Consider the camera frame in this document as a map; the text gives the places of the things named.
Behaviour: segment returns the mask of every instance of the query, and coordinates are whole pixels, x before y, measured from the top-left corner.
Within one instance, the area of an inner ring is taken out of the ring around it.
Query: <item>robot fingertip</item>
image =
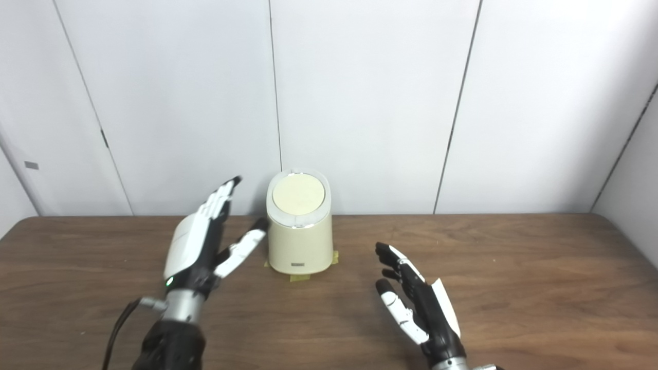
[[[377,248],[377,249],[382,249],[382,248],[384,248],[384,249],[388,250],[388,249],[389,249],[389,245],[386,244],[386,243],[377,242],[377,243],[375,244],[375,248]]]
[[[374,283],[374,286],[375,288],[377,288],[377,293],[379,293],[380,296],[386,292],[395,293],[395,290],[393,289],[391,283],[384,278],[377,280],[377,282]]]

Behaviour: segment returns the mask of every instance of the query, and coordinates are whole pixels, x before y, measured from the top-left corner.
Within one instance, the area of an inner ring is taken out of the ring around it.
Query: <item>white wall panel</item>
[[[476,0],[272,0],[284,168],[334,212],[431,213]]]
[[[657,41],[653,0],[485,0],[436,212],[589,211]]]
[[[0,150],[0,238],[18,221],[37,213],[2,150]]]
[[[658,267],[658,99],[654,97],[594,212],[606,216]]]
[[[264,207],[280,170],[267,0],[57,4],[135,214],[191,213],[237,174],[234,213]]]
[[[51,1],[0,2],[0,137],[42,215],[130,214]]]

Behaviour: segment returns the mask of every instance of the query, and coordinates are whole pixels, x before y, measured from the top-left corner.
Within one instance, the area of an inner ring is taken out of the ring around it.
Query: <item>yellow masking tape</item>
[[[310,275],[290,275],[290,282],[310,280]]]

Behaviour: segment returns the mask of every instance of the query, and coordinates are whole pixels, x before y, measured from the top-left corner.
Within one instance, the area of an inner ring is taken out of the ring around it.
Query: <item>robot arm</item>
[[[215,190],[199,209],[176,227],[164,268],[166,300],[142,298],[119,317],[103,362],[107,369],[118,329],[137,305],[162,312],[141,346],[133,370],[201,368],[205,339],[199,328],[201,308],[220,280],[238,267],[265,237],[268,222],[259,219],[238,241],[218,253],[233,190],[240,177]]]
[[[461,332],[441,279],[432,285],[409,261],[407,256],[384,243],[377,243],[375,252],[381,263],[391,269],[382,274],[402,285],[405,295],[414,303],[416,311],[407,308],[386,279],[376,283],[377,292],[388,308],[395,322],[420,345],[432,370],[469,370],[466,364],[466,351],[461,344]],[[495,365],[477,367],[473,370],[500,369]]]

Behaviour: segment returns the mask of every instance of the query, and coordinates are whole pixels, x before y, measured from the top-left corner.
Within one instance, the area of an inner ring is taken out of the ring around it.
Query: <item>black robotic finger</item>
[[[382,276],[386,278],[391,278],[397,282],[402,281],[400,275],[391,269],[382,269]]]
[[[375,253],[379,256],[379,262],[397,268],[400,256],[397,255],[388,244],[377,242],[375,245]]]

